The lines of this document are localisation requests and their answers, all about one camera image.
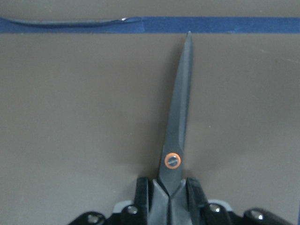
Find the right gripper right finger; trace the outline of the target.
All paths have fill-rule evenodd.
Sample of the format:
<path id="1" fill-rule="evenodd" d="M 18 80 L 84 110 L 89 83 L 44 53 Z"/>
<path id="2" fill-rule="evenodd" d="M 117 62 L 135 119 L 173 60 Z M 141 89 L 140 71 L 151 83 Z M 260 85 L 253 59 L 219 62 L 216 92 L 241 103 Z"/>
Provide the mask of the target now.
<path id="1" fill-rule="evenodd" d="M 188 211 L 193 225 L 204 225 L 202 209 L 208 203 L 207 197 L 198 179 L 187 178 Z"/>

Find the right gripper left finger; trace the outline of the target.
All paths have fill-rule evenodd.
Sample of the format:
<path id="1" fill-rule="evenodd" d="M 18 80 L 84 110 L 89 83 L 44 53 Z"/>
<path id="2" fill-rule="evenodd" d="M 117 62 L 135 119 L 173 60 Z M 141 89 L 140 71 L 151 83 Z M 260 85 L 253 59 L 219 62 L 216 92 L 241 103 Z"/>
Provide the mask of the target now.
<path id="1" fill-rule="evenodd" d="M 137 213 L 133 215 L 135 225 L 147 225 L 149 215 L 149 179 L 141 177 L 137 179 L 134 206 Z"/>

